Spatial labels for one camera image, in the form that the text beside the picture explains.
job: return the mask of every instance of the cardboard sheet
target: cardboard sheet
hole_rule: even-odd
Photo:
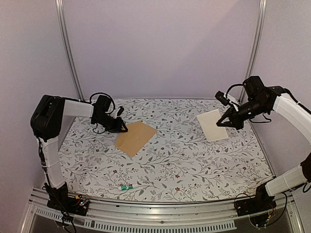
[[[228,138],[225,127],[218,127],[216,125],[217,121],[221,118],[218,109],[197,115],[196,117],[199,120],[203,133],[205,134],[208,142]]]
[[[156,134],[157,130],[141,121],[126,125],[128,132],[121,133],[115,146],[134,157],[138,151]]]

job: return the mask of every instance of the black cable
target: black cable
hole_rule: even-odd
[[[245,196],[248,196],[249,199],[252,199],[252,198],[251,198],[249,195],[247,195],[246,193],[239,193],[239,194],[234,198],[234,200],[233,200],[233,205],[234,205],[234,207],[235,207],[235,201],[236,201],[236,199],[237,199],[238,196],[241,195],[241,194],[243,194],[243,195],[245,195]]]
[[[303,186],[303,189],[302,189],[303,193],[306,193],[311,189],[311,185],[309,186],[309,188],[306,189],[307,185],[308,185],[308,183],[305,183],[305,185]]]
[[[92,104],[92,97],[94,97],[95,95],[105,95],[107,96],[108,98],[111,99],[111,102],[112,102],[112,105],[113,105],[113,110],[110,112],[110,113],[107,113],[107,114],[111,114],[115,109],[116,109],[116,105],[115,105],[115,102],[113,101],[112,97],[110,95],[108,95],[107,93],[104,93],[104,92],[96,92],[94,94],[92,94],[89,98],[89,103]]]
[[[232,86],[230,86],[227,90],[227,92],[225,93],[225,98],[227,99],[228,98],[228,93],[229,91],[231,91],[231,89],[235,86],[244,86],[242,83],[238,83],[238,84],[233,84]]]
[[[105,133],[106,132],[106,129],[104,130],[104,131],[102,131],[102,132],[96,132],[95,130],[97,129],[97,127],[98,127],[98,124],[97,123],[95,123],[96,124],[96,127],[93,129],[93,132],[94,133],[96,133],[96,134],[103,134],[103,133]]]
[[[272,224],[275,224],[282,216],[283,216],[283,214],[284,214],[284,212],[285,212],[285,210],[286,210],[286,207],[287,207],[287,195],[286,195],[286,193],[282,193],[284,196],[285,196],[285,206],[284,206],[284,208],[283,208],[283,211],[282,211],[282,213],[280,214],[280,216],[274,221],[274,222],[272,222],[272,223],[268,223],[267,225],[266,225],[266,227],[268,227],[268,226],[271,226]]]
[[[272,120],[270,118],[267,118],[264,113],[262,114],[262,116],[267,120],[267,121],[252,121],[252,119],[249,119],[250,122],[252,123],[256,123],[256,124],[262,124],[262,123],[270,123]]]
[[[293,94],[291,93],[291,91],[290,91],[289,89],[285,88],[284,90],[287,92],[287,94],[289,94],[289,95],[291,96],[291,98],[292,98],[296,103],[298,103],[298,105],[299,105],[300,107],[302,107],[304,110],[306,110],[306,111],[311,115],[311,111],[310,111],[308,108],[306,108],[305,105],[303,105],[303,104],[301,104],[300,102],[298,102],[298,100],[293,96]]]

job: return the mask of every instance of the floral tablecloth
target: floral tablecloth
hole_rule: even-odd
[[[223,113],[216,100],[115,102],[125,108],[126,123],[141,120],[157,134],[131,158],[114,146],[118,133],[95,134],[89,118],[77,117],[59,152],[71,192],[139,201],[224,200],[254,194],[272,178],[248,122],[239,131],[227,128],[229,139],[206,141],[196,116],[218,108]],[[118,190],[134,183],[138,187]]]

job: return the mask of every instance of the aluminum frame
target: aluminum frame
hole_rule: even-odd
[[[45,190],[34,188],[29,199],[29,208],[24,222],[22,233],[28,233],[34,214],[38,209],[48,211],[47,217],[55,217],[58,221],[59,211],[49,209],[46,205],[49,196]],[[276,196],[277,209],[284,208],[285,198],[283,195]],[[300,216],[298,214],[294,199],[288,193],[287,204],[288,215],[294,233],[303,233]],[[234,200],[210,201],[210,202],[138,202],[125,200],[112,200],[105,198],[90,198],[89,210],[84,216],[75,216],[75,225],[101,230],[98,225],[109,225],[114,227],[127,227],[131,229],[176,229],[201,228],[205,226],[222,225],[234,220],[248,218],[248,216],[237,216],[234,209]]]
[[[55,3],[56,3],[56,10],[57,10],[60,32],[62,35],[64,48],[65,48],[65,52],[66,52],[66,57],[67,57],[67,61],[69,64],[69,69],[70,69],[72,81],[74,84],[74,88],[76,89],[76,92],[77,92],[79,99],[85,101],[83,93],[82,93],[82,88],[81,88],[81,85],[79,82],[78,74],[76,71],[76,67],[74,64],[72,51],[70,48],[68,31],[67,31],[66,21],[65,21],[63,1],[62,0],[55,0]]]
[[[264,17],[266,14],[266,6],[267,6],[267,0],[260,0],[254,43],[252,46],[252,52],[251,52],[251,56],[250,56],[250,59],[249,59],[248,65],[247,65],[247,70],[246,70],[244,80],[249,78],[252,75],[252,72],[254,69],[254,65],[255,65],[258,49],[259,49],[259,43],[260,43],[260,39],[261,39],[262,29],[263,29]],[[245,90],[244,90],[244,88],[242,88],[240,98],[239,98],[239,102],[243,103],[244,98],[245,98]]]

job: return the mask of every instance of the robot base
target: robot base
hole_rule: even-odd
[[[236,201],[234,208],[237,210],[238,216],[244,216],[276,208],[276,202],[271,198],[269,201],[260,203],[255,198],[251,198]]]

